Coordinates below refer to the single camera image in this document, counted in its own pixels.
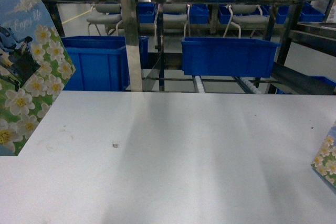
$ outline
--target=white chair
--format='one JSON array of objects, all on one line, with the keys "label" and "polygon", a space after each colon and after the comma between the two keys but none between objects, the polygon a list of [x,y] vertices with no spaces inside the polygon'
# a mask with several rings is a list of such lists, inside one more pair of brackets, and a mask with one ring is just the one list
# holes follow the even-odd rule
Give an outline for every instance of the white chair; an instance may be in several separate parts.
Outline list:
[{"label": "white chair", "polygon": [[[154,39],[155,45],[157,45],[157,17],[159,15],[159,8],[157,8],[155,20],[154,20]],[[188,25],[188,35],[190,36],[190,5],[185,4],[164,4],[163,5],[163,22],[164,23],[178,23],[184,24],[183,37],[186,35],[186,27]]]},{"label": "white chair", "polygon": [[[93,15],[92,10],[93,8],[96,8],[96,11],[101,13],[101,15]],[[118,27],[122,23],[121,19],[121,8],[120,4],[95,4],[91,8],[91,16],[86,19],[87,22],[89,22],[88,25],[88,33],[90,35],[90,25],[94,25],[100,34],[100,31],[98,29],[97,25],[105,25],[105,32],[107,35],[112,35],[115,31],[117,31],[117,36],[119,35]],[[113,29],[111,32],[110,30],[111,25],[117,23],[115,26],[115,29]]]},{"label": "white chair", "polygon": [[[267,25],[269,17],[265,17],[262,15],[262,9],[260,5],[227,5],[230,12],[230,20],[227,23],[225,32],[223,37],[226,36],[227,31],[230,25],[233,25],[238,28],[238,37],[242,36],[242,29],[240,25]],[[254,13],[256,10],[259,10],[260,14],[252,14],[252,15],[244,15]],[[252,31],[250,38],[252,38],[256,28]]]}]

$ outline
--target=blue plastic bin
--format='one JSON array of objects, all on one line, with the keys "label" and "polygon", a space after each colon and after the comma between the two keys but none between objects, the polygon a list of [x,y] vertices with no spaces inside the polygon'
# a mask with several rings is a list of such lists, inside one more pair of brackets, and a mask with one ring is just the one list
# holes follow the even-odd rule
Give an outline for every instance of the blue plastic bin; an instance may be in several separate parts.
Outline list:
[{"label": "blue plastic bin", "polygon": [[[329,78],[327,78],[325,76],[311,76],[311,77],[313,77],[316,80],[322,81],[322,82],[324,82],[326,84],[329,84],[329,85],[331,85],[331,86],[333,86],[333,87],[336,88],[336,82],[334,82],[333,80],[330,80]],[[285,93],[282,90],[277,89],[276,94],[291,94],[291,93]]]},{"label": "blue plastic bin", "polygon": [[[142,63],[148,61],[148,39],[139,38]],[[123,91],[129,85],[125,37],[76,36],[62,42],[76,67],[65,90]]]},{"label": "blue plastic bin", "polygon": [[270,77],[278,43],[258,39],[185,37],[182,70],[194,76]]},{"label": "blue plastic bin", "polygon": [[139,21],[140,23],[154,23],[155,5],[151,3],[139,3]]},{"label": "blue plastic bin", "polygon": [[190,8],[190,24],[207,24],[209,9],[206,5],[192,5]]},{"label": "blue plastic bin", "polygon": [[227,24],[230,20],[230,12],[229,9],[225,7],[225,5],[220,5],[218,10],[218,20],[221,24]]},{"label": "blue plastic bin", "polygon": [[322,22],[325,14],[319,12],[311,5],[305,5],[302,8],[301,15],[299,18],[300,22]]},{"label": "blue plastic bin", "polygon": [[276,24],[285,23],[285,20],[286,20],[287,14],[288,14],[288,9],[289,9],[289,6],[280,6],[279,7],[277,18],[275,20]]}]

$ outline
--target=stainless steel post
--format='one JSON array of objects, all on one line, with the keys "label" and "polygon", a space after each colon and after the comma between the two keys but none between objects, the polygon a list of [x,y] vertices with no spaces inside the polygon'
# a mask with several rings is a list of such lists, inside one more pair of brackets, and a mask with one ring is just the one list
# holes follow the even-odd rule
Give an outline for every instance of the stainless steel post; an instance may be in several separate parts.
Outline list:
[{"label": "stainless steel post", "polygon": [[130,74],[131,90],[142,91],[142,71],[140,64],[138,22],[136,19],[135,0],[120,0],[121,17],[124,22],[127,61]]},{"label": "stainless steel post", "polygon": [[65,33],[64,33],[62,22],[61,22],[61,18],[59,16],[57,3],[45,3],[45,6],[51,16],[51,19],[53,20],[55,24],[55,27],[56,27],[56,30],[59,36],[64,37]]},{"label": "stainless steel post", "polygon": [[292,42],[292,39],[289,38],[288,35],[289,35],[289,32],[295,28],[297,22],[299,21],[302,6],[303,6],[303,2],[289,6],[287,18],[284,24],[285,31],[283,32],[283,35],[280,40],[281,48],[279,50],[279,54],[277,57],[277,62],[279,64],[282,64],[282,65],[285,64],[287,54],[290,48],[290,44]]},{"label": "stainless steel post", "polygon": [[[161,61],[161,67],[160,67],[160,78],[164,78],[164,69],[165,69],[165,56],[164,56],[164,35],[163,35],[163,1],[159,0],[158,4],[158,21],[157,21],[157,43],[158,43],[158,54],[159,59]],[[159,90],[164,91],[164,80],[159,81]]]},{"label": "stainless steel post", "polygon": [[275,20],[278,14],[278,9],[279,8],[274,5],[271,5],[269,9],[269,20],[268,20],[268,24],[267,24],[267,28],[265,30],[264,36],[262,38],[263,40],[271,41]]},{"label": "stainless steel post", "polygon": [[213,4],[212,5],[212,12],[211,12],[211,20],[210,20],[210,34],[215,34],[217,32],[218,10],[219,10],[219,5]]}]

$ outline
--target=chair backrest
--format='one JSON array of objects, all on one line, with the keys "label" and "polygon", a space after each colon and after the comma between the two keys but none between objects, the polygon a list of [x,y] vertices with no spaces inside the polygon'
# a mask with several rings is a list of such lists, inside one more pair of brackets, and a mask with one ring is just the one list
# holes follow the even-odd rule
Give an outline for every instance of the chair backrest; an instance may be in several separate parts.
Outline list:
[{"label": "chair backrest", "polygon": [[258,5],[232,5],[234,14],[253,13],[258,8]]},{"label": "chair backrest", "polygon": [[120,4],[95,4],[99,13],[120,13]]},{"label": "chair backrest", "polygon": [[187,5],[185,4],[164,4],[163,12],[164,13],[183,13],[185,14],[187,11]]}]

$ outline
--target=white flower print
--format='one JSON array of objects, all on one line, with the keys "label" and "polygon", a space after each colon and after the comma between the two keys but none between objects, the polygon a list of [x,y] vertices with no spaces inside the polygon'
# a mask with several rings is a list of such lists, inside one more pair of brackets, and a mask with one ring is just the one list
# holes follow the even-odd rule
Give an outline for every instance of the white flower print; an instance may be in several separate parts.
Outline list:
[{"label": "white flower print", "polygon": [[327,171],[329,172],[330,175],[332,174],[336,174],[336,161],[328,161],[325,164],[325,167],[327,169]]},{"label": "white flower print", "polygon": [[50,54],[51,60],[57,60],[58,62],[64,59],[64,48],[59,41],[54,42],[53,40],[49,43],[49,48],[47,48],[47,53]]},{"label": "white flower print", "polygon": [[318,165],[316,167],[316,170],[321,174],[321,175],[326,175],[327,174],[327,169],[324,165]]},{"label": "white flower print", "polygon": [[6,96],[8,99],[5,101],[5,108],[9,107],[13,115],[28,114],[29,110],[35,108],[32,103],[33,97],[30,94],[26,94],[23,89],[19,89],[17,92],[7,90]]},{"label": "white flower print", "polygon": [[333,145],[334,144],[334,138],[331,135],[328,135],[325,140],[325,143],[329,144],[329,145]]},{"label": "white flower print", "polygon": [[4,147],[15,152],[15,145],[13,142],[22,141],[22,135],[16,133],[16,124],[8,123],[7,121],[0,119],[0,144]]},{"label": "white flower print", "polygon": [[326,176],[326,180],[329,181],[332,184],[335,183],[335,180],[333,178],[330,178],[329,176]]},{"label": "white flower print", "polygon": [[62,83],[59,77],[55,77],[53,75],[49,76],[49,80],[45,82],[47,85],[47,94],[48,95],[59,95],[61,90],[64,88],[64,84]]},{"label": "white flower print", "polygon": [[323,161],[323,157],[320,156],[320,155],[317,155],[317,156],[314,158],[314,162],[313,162],[313,164],[315,165],[315,167],[317,167],[318,165],[322,164],[322,161]]},{"label": "white flower print", "polygon": [[45,77],[50,75],[52,70],[53,69],[51,68],[50,63],[48,61],[44,61],[40,63],[40,68],[37,72],[39,72],[42,77]]},{"label": "white flower print", "polygon": [[34,32],[36,40],[42,45],[50,42],[51,32],[48,30],[48,27],[38,24]]},{"label": "white flower print", "polygon": [[329,147],[328,143],[324,143],[319,149],[319,153],[322,155],[322,157],[329,156],[330,152],[331,148]]},{"label": "white flower print", "polygon": [[336,147],[334,147],[333,149],[331,149],[331,154],[336,157]]},{"label": "white flower print", "polygon": [[32,43],[30,46],[32,48],[34,59],[37,62],[43,62],[43,60],[44,60],[43,56],[46,53],[46,51],[42,48],[42,45],[41,44]]},{"label": "white flower print", "polygon": [[38,122],[34,115],[21,115],[21,120],[17,123],[17,133],[24,135],[26,139],[30,138],[33,131],[36,129]]},{"label": "white flower print", "polygon": [[59,64],[57,71],[62,74],[62,78],[64,80],[70,79],[72,75],[71,65],[66,60],[62,60],[62,62]]},{"label": "white flower print", "polygon": [[45,115],[47,114],[48,110],[50,109],[50,105],[48,105],[47,103],[42,103],[41,107],[42,107],[42,110],[37,112],[37,116],[39,118],[44,118]]},{"label": "white flower print", "polygon": [[54,26],[51,29],[54,32],[55,37],[59,37],[57,29]]},{"label": "white flower print", "polygon": [[29,78],[29,83],[26,85],[26,91],[30,92],[32,97],[44,97],[46,95],[47,86],[44,84],[42,77],[37,77],[35,74]]}]

